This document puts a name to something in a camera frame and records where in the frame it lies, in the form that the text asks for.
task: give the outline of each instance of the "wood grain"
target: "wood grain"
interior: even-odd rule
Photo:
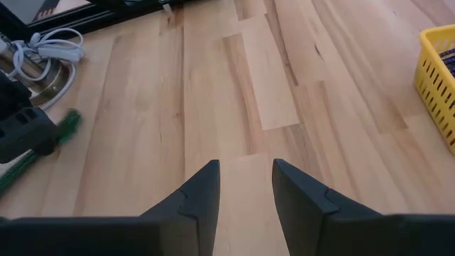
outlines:
[[[85,35],[79,134],[0,215],[138,215],[221,160],[215,255],[287,255],[273,158],[382,213],[455,213],[455,157],[413,87],[449,0],[200,0]]]

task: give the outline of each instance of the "yellow plastic basket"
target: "yellow plastic basket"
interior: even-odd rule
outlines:
[[[444,140],[455,154],[455,78],[439,57],[455,48],[455,25],[432,28],[420,34],[422,51],[415,86]]]

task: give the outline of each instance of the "metal cylinder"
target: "metal cylinder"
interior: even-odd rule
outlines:
[[[6,73],[14,70],[13,56],[15,52],[14,46],[10,45],[0,53],[0,69]],[[22,71],[29,77],[36,78],[43,73],[45,66],[45,63],[35,63],[24,56]],[[33,106],[39,107],[53,99],[65,87],[69,76],[68,66],[63,65],[59,60],[52,60],[49,73],[40,81],[29,81],[19,74],[16,74],[14,78],[21,81],[32,92],[31,102]]]

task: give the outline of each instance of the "white cable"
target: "white cable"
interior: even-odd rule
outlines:
[[[79,37],[80,42],[74,43],[62,39],[49,39],[55,34],[63,31],[75,33]],[[76,78],[75,64],[84,56],[84,51],[82,49],[83,43],[84,38],[82,37],[82,34],[71,28],[59,28],[43,37],[41,37],[39,33],[34,33],[29,43],[25,43],[24,41],[13,41],[11,44],[16,47],[16,52],[13,56],[14,70],[7,75],[10,78],[15,75],[20,75],[25,80],[36,82],[44,79],[48,75],[52,59],[60,60],[62,65],[69,65],[71,71],[67,83],[53,99],[41,106],[43,110],[46,110],[49,107],[52,107],[73,84]],[[37,63],[46,61],[44,71],[38,77],[32,78],[22,71],[22,65],[26,56],[32,58]]]

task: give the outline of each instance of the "green brush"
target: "green brush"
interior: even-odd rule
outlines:
[[[77,128],[82,122],[81,114],[74,109],[69,109],[65,117],[57,124],[57,146],[68,142],[77,132]],[[4,175],[0,177],[0,196],[14,184],[41,156],[30,151],[10,167]]]

